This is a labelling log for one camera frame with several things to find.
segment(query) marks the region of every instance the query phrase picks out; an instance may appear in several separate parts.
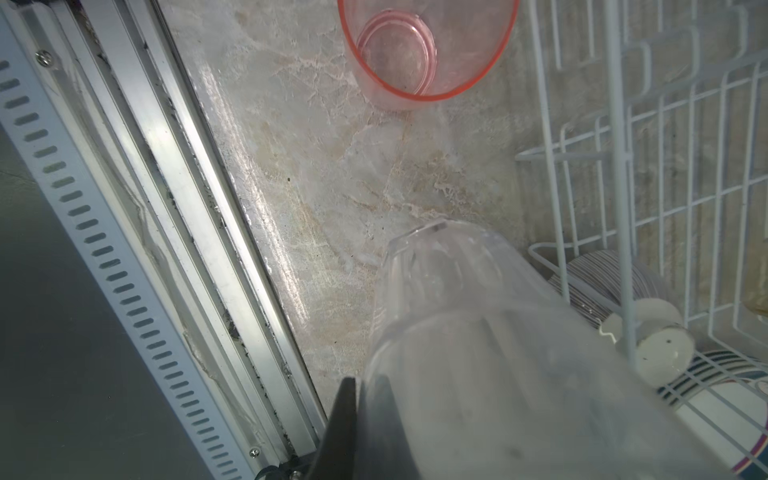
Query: clear plastic cup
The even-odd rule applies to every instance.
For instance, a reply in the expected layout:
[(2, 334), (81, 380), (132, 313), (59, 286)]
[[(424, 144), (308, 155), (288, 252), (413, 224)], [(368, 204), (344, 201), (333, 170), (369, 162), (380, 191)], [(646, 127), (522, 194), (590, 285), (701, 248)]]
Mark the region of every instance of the clear plastic cup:
[(362, 94), (412, 110), (470, 88), (491, 69), (519, 0), (338, 0), (346, 53)]

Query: screw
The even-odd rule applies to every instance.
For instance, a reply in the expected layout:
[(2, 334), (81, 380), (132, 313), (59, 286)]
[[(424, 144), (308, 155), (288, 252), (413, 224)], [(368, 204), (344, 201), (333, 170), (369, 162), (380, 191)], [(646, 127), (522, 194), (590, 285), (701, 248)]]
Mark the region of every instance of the screw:
[(43, 67), (50, 68), (53, 66), (53, 55), (48, 50), (38, 50), (35, 53), (35, 59)]

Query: wire rack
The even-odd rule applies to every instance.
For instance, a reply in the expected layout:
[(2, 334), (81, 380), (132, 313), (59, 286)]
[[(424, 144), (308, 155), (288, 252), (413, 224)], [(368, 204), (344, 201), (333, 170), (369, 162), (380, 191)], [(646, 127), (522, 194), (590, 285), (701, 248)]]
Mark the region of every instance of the wire rack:
[[(529, 253), (568, 279), (566, 301), (570, 283), (628, 319), (631, 365), (635, 258), (677, 292), (699, 350), (729, 350), (764, 371), (757, 359), (768, 359), (768, 323), (743, 304), (765, 295), (768, 271), (768, 105), (760, 103), (768, 88), (768, 2), (527, 6), (543, 145), (517, 161), (545, 163), (554, 217), (554, 242)], [(600, 249), (619, 252), (621, 306), (568, 277), (568, 259)], [(709, 356), (698, 353), (694, 362), (768, 401)], [(706, 381), (683, 376), (768, 435)], [(688, 406), (768, 475), (762, 451), (745, 449), (675, 389), (660, 393)]]

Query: perforated metal strip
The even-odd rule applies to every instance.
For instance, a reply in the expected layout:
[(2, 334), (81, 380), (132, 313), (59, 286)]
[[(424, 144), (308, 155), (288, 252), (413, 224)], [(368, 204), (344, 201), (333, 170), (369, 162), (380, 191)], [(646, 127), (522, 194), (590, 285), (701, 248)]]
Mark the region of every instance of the perforated metal strip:
[(214, 478), (250, 480), (244, 454), (2, 14), (0, 45), (0, 123)]

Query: red plastic cup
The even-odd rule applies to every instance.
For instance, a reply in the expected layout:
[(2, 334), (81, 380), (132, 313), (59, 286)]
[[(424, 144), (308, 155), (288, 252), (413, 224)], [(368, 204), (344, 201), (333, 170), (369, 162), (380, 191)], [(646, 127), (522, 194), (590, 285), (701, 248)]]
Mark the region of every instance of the red plastic cup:
[(413, 110), (462, 93), (507, 45), (519, 0), (338, 0), (347, 59), (386, 110)]

